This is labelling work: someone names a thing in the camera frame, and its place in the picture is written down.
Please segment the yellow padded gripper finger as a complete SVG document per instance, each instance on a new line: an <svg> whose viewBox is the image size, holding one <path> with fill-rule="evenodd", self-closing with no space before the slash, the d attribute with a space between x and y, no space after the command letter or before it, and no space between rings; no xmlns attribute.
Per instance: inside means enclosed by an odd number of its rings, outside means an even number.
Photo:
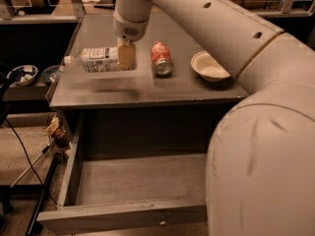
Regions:
<svg viewBox="0 0 315 236"><path fill-rule="evenodd" d="M131 40L117 39L118 67L120 70L131 70L136 56L136 46Z"/></svg>

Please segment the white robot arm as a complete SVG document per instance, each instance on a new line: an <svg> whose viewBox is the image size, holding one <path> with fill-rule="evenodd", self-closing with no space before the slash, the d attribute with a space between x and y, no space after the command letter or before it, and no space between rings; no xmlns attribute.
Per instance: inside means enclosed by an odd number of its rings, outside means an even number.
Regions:
<svg viewBox="0 0 315 236"><path fill-rule="evenodd" d="M116 0L116 32L154 5L249 94L209 144L209 235L315 236L315 52L228 0Z"/></svg>

